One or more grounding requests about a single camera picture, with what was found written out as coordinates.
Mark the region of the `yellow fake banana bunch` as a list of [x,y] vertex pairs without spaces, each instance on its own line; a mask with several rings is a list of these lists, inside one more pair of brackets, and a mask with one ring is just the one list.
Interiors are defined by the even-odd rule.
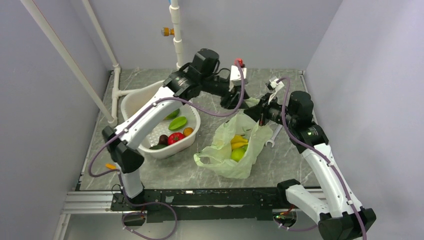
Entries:
[[241,135],[235,135],[230,141],[230,145],[231,145],[232,150],[242,148],[242,147],[244,147],[248,144],[249,144],[249,140],[244,138]]

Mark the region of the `light green fake pear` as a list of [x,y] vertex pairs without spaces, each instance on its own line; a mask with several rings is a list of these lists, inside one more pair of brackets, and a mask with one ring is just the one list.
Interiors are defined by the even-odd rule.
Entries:
[[235,148],[231,152],[230,159],[235,162],[239,162],[244,157],[245,152],[246,152],[246,149],[243,147]]

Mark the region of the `light green plastic bag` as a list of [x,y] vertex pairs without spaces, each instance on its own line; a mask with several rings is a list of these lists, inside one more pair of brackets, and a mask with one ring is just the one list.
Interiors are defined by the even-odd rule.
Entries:
[[199,167],[219,176],[246,179],[272,134],[269,126],[260,126],[239,111],[216,129],[211,145],[193,158]]

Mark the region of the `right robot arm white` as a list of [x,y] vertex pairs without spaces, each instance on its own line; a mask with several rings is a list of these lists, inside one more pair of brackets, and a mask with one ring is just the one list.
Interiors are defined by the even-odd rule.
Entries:
[[314,103],[304,91],[285,94],[287,104],[263,96],[244,113],[263,126],[269,121],[282,125],[290,141],[315,174],[326,202],[305,189],[299,181],[289,179],[277,184],[276,203],[287,208],[294,205],[310,217],[324,240],[367,238],[367,231],[377,217],[372,208],[363,207],[346,183],[334,159],[329,139],[313,120]]

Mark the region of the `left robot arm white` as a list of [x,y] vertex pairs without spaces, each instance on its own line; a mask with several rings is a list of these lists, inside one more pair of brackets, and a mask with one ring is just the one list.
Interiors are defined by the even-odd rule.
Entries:
[[145,188],[140,178],[140,168],[144,156],[137,149],[146,136],[168,115],[183,105],[193,106],[191,99],[201,92],[222,98],[230,97],[230,105],[224,106],[234,114],[245,98],[247,83],[246,67],[242,59],[234,60],[228,82],[216,82],[216,68],[219,65],[217,52],[202,48],[191,62],[184,64],[164,80],[153,97],[135,113],[129,121],[115,128],[102,130],[111,159],[117,164],[116,171],[122,191],[124,204],[131,210],[139,209],[144,203]]

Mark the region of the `small orange fake fruit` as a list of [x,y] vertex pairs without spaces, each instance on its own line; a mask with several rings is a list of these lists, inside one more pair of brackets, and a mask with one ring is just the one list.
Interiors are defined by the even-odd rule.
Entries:
[[189,135],[191,135],[192,133],[194,132],[194,129],[193,128],[191,128],[191,127],[187,127],[187,128],[185,128],[184,130],[183,130],[183,135],[185,136],[185,137],[188,137]]

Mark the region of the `orange green fake mango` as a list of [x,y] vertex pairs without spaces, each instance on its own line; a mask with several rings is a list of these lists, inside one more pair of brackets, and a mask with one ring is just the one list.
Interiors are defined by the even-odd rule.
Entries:
[[180,109],[176,109],[176,110],[174,110],[173,112],[171,112],[168,116],[166,116],[166,117],[164,118],[164,120],[173,120],[173,119],[175,119],[176,117],[178,117],[178,116],[179,116],[179,114],[180,114]]

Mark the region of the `green fake star fruit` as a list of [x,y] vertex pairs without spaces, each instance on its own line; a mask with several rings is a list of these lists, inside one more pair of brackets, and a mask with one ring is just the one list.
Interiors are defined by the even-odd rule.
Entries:
[[188,120],[185,116],[179,116],[179,117],[174,118],[170,122],[168,129],[170,131],[177,131],[177,130],[180,130],[183,127],[185,127],[187,125],[187,123],[188,123]]

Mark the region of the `red fake tomato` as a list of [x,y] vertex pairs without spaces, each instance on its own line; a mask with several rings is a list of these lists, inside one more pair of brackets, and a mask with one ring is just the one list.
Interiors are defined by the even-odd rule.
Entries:
[[168,139],[167,139],[167,144],[170,146],[170,145],[173,145],[173,144],[175,144],[175,143],[177,143],[178,141],[181,141],[182,139],[184,139],[186,136],[183,134],[183,133],[181,133],[181,132],[175,132],[175,133],[172,133],[172,134],[170,134],[169,136],[168,136]]

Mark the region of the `dark green fake avocado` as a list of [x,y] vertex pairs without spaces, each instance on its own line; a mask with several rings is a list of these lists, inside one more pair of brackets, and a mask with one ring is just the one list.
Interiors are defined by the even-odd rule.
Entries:
[[157,144],[157,145],[151,146],[149,149],[150,150],[161,150],[161,149],[166,148],[166,147],[167,147],[166,144]]

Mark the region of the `silver open-end wrench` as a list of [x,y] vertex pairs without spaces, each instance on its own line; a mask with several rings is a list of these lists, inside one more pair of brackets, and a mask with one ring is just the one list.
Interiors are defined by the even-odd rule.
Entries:
[[283,128],[283,125],[280,125],[280,124],[276,127],[276,129],[273,131],[273,135],[271,136],[271,138],[265,142],[264,144],[265,147],[270,145],[273,148],[275,146],[275,139],[277,135],[280,133],[282,128]]

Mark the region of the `orange pipe valve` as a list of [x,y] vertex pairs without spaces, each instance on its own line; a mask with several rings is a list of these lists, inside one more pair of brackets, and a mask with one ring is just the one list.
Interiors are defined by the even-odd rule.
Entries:
[[161,34],[164,37],[174,36],[175,35],[175,31],[174,31],[173,28],[163,27],[162,30],[161,30]]

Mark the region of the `white vertical pvc pipe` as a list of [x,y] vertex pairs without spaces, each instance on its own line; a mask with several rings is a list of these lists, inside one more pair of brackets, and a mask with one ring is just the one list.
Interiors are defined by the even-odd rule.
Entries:
[[178,0],[170,0],[169,2],[169,13],[174,30],[173,44],[177,58],[176,68],[180,69],[184,64],[180,6]]

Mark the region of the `thin white diagonal pipe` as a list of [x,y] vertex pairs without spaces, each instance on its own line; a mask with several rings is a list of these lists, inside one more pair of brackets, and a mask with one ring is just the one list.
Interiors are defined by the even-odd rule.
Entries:
[[119,84],[121,80],[121,66],[117,61],[117,58],[115,57],[115,54],[113,53],[113,50],[106,38],[106,35],[96,17],[96,14],[90,4],[89,0],[82,0],[83,7],[85,11],[87,12],[87,15],[93,24],[93,27],[112,63],[113,66],[113,85],[112,85],[112,91],[111,91],[111,112],[110,117],[107,117],[107,121],[110,125],[116,125],[118,122],[118,101],[120,97],[126,96],[132,92],[135,91],[135,89],[131,90],[120,90]]

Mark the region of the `white diagonal pvc pipe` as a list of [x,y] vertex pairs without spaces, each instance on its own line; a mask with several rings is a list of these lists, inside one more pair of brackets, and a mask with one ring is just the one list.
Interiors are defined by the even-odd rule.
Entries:
[[66,46],[63,44],[62,40],[59,38],[58,34],[52,28],[51,24],[48,22],[44,14],[41,12],[38,5],[34,0],[21,0],[22,5],[26,8],[28,13],[32,16],[34,21],[43,31],[48,40],[52,43],[56,51],[65,61],[67,66],[70,68],[74,76],[78,79],[78,81],[82,84],[85,91],[94,101],[94,103],[99,108],[100,112],[106,117],[108,123],[111,126],[115,126],[118,122],[117,117],[113,117],[113,115],[108,111],[106,106],[103,104],[103,101],[100,99],[98,94],[95,92],[88,79],[82,72],[81,68],[78,66],[77,62],[74,60]]

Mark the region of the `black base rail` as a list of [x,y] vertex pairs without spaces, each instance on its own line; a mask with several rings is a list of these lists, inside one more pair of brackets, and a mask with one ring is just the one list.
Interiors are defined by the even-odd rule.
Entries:
[[112,195],[113,212],[143,212],[148,223],[189,220],[256,219],[271,221],[274,215],[290,211],[291,204],[283,202],[276,187],[256,188],[198,188],[146,189],[144,201],[148,206],[133,206],[123,194]]

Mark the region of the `orange handled screwdriver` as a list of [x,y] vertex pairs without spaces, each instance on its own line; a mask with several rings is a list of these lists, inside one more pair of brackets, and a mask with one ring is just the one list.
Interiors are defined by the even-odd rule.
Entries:
[[115,170],[117,168],[114,164],[110,164],[110,163],[105,164],[105,167],[110,170]]

